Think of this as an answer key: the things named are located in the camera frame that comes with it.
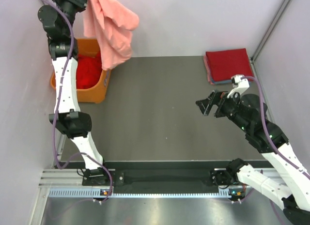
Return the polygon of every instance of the pink cloth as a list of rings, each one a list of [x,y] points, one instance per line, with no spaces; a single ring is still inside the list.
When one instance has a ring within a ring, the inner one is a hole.
[[[210,71],[210,68],[209,68],[209,64],[208,64],[208,60],[207,60],[207,56],[206,55],[203,56],[203,61],[204,61],[205,69],[207,71],[208,81],[209,81],[210,84],[213,85],[214,83],[212,83],[212,80],[211,80],[211,71]]]
[[[135,13],[117,0],[88,0],[83,22],[84,35],[95,37],[99,43],[103,70],[131,57],[131,31],[139,24]]]

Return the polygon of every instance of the orange basket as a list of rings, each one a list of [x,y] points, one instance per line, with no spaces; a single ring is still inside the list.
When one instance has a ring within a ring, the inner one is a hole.
[[[77,40],[78,53],[95,57],[100,51],[98,42],[96,39],[78,39]],[[102,71],[98,83],[88,89],[77,89],[77,100],[78,102],[94,102],[100,103],[106,97],[106,92],[111,76],[111,70]],[[55,72],[53,72],[50,78],[51,87],[56,90]]]

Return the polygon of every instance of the white wall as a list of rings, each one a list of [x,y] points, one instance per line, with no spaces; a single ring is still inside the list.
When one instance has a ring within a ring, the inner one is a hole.
[[[251,56],[282,0],[118,0],[137,13],[135,57],[244,48]],[[83,36],[81,17],[75,24]]]
[[[0,3],[0,224],[26,224],[42,169],[52,163],[55,93],[38,0]]]
[[[310,170],[310,0],[293,0],[256,70],[276,123]]]

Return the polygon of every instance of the red folded cloth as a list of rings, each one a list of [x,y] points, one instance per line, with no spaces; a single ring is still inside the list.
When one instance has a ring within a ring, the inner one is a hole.
[[[206,52],[214,82],[230,80],[234,75],[253,76],[246,49]]]
[[[100,52],[94,58],[78,55],[77,65],[77,89],[88,89],[94,87],[101,76]]]

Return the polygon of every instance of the white robotic arm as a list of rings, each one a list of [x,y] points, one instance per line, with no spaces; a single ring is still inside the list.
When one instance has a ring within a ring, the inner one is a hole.
[[[66,68],[64,76],[62,76],[62,70],[67,57],[59,57],[52,61],[56,76],[56,104],[59,98],[60,79],[63,77],[62,82],[62,96],[58,108],[58,113],[70,114],[70,112],[80,112],[77,99],[77,87],[76,87],[76,72],[78,62],[76,59],[71,58]],[[70,138],[72,142],[78,147],[80,152],[87,153],[90,157],[96,160],[98,163],[103,162],[102,156],[96,149],[93,142],[91,132],[88,131],[86,135]],[[85,161],[86,169],[97,169],[99,166],[95,162],[91,161],[88,157],[82,156]]]
[[[82,155],[87,169],[86,178],[92,175],[97,176],[103,172],[97,164],[103,164],[103,158],[92,139],[91,117],[81,112],[78,105],[76,89],[78,46],[77,41],[71,36],[75,15],[85,10],[87,0],[53,1],[57,8],[44,5],[38,12],[38,18],[48,36],[48,49],[56,78],[56,105],[54,114],[49,115],[49,120],[55,125],[56,118],[56,129],[71,139],[81,153],[86,153],[94,160]]]
[[[196,104],[203,115],[208,115],[212,106],[217,105],[215,117],[227,117],[242,129],[249,143],[274,166],[286,185],[278,184],[255,171],[241,159],[233,160],[227,166],[228,175],[233,177],[234,182],[247,184],[276,203],[294,225],[309,224],[310,176],[307,170],[296,157],[282,130],[264,119],[269,137],[278,150],[272,149],[261,120],[261,108],[265,117],[267,106],[260,106],[257,95],[241,96],[249,88],[248,80],[243,75],[236,75],[232,77],[232,83],[234,88],[229,93],[214,90],[207,99],[196,101]]]

